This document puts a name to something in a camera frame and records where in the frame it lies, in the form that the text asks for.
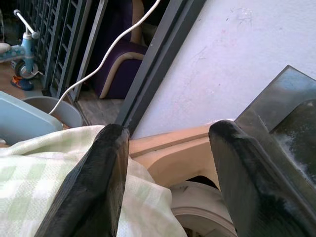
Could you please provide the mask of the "light blue child scooter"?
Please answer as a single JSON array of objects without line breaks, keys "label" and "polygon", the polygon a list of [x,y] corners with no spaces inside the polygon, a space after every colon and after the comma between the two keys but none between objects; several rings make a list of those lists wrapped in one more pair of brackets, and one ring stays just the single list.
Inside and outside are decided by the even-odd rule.
[{"label": "light blue child scooter", "polygon": [[34,60],[33,53],[33,40],[39,38],[39,33],[32,29],[20,10],[14,10],[13,14],[25,25],[25,32],[21,44],[11,46],[8,43],[0,42],[0,63],[18,60],[14,67],[15,75],[23,79],[32,79],[37,74],[43,76]]}]

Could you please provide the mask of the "grey round bucket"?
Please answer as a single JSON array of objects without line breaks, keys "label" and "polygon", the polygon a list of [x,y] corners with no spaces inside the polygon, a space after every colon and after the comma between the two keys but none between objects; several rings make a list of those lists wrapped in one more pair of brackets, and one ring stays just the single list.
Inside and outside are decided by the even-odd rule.
[{"label": "grey round bucket", "polygon": [[[49,96],[34,96],[22,100],[45,113],[49,113],[59,101]],[[83,125],[80,112],[65,101],[62,101],[51,115],[69,128],[81,127]]]}]

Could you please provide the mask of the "green white checked cloth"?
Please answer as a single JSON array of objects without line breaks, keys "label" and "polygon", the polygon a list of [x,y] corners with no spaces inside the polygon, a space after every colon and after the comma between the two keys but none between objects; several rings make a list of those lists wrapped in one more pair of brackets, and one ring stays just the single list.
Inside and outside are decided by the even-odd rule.
[{"label": "green white checked cloth", "polygon": [[[34,237],[66,175],[101,126],[53,132],[0,148],[0,237]],[[116,237],[187,237],[168,188],[130,159]]]}]

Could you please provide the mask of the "dark metal grille gate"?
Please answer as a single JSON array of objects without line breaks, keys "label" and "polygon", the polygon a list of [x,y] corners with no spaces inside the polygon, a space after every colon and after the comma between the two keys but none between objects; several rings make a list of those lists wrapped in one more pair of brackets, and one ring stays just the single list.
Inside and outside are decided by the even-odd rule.
[{"label": "dark metal grille gate", "polygon": [[17,7],[39,32],[35,60],[42,75],[31,80],[32,96],[60,96],[84,77],[109,0],[17,0]]}]

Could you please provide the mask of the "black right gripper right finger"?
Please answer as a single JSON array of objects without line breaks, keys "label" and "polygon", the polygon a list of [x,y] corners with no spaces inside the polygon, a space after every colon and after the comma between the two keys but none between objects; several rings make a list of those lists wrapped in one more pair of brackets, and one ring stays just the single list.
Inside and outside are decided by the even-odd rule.
[{"label": "black right gripper right finger", "polygon": [[267,167],[258,142],[229,120],[211,125],[208,136],[238,237],[292,237],[286,185]]}]

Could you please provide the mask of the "light blue plastic lid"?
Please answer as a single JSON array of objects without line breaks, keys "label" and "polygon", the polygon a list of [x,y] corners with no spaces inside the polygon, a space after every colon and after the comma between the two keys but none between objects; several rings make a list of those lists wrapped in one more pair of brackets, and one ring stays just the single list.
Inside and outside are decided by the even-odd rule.
[{"label": "light blue plastic lid", "polygon": [[55,117],[0,91],[0,142],[13,145],[62,129]]}]

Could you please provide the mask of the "beige top-load washing machine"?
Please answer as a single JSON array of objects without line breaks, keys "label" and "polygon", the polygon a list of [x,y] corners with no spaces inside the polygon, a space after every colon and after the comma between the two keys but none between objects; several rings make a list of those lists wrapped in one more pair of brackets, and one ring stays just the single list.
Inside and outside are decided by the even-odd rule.
[{"label": "beige top-load washing machine", "polygon": [[172,193],[171,211],[189,237],[237,237],[208,138],[210,125],[131,140],[130,157]]}]

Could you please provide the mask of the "small orange blue shoe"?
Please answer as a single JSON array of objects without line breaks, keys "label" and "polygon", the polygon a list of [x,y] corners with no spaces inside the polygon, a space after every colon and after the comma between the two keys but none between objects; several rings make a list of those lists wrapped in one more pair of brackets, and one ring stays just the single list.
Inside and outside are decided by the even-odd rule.
[{"label": "small orange blue shoe", "polygon": [[18,76],[13,76],[10,83],[23,91],[30,91],[34,88],[34,85],[31,82]]}]

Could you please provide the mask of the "dark door frame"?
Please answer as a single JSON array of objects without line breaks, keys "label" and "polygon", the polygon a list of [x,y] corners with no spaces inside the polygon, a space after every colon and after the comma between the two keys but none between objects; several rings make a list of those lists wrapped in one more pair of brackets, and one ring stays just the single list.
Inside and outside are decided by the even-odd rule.
[{"label": "dark door frame", "polygon": [[133,134],[206,0],[170,0],[115,123]]}]

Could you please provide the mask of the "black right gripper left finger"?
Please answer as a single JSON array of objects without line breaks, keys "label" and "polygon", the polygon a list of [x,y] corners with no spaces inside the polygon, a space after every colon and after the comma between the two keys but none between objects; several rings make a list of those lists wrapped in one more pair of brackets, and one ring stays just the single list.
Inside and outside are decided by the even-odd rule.
[{"label": "black right gripper left finger", "polygon": [[116,237],[128,155],[127,129],[101,129],[67,174],[34,237]]}]

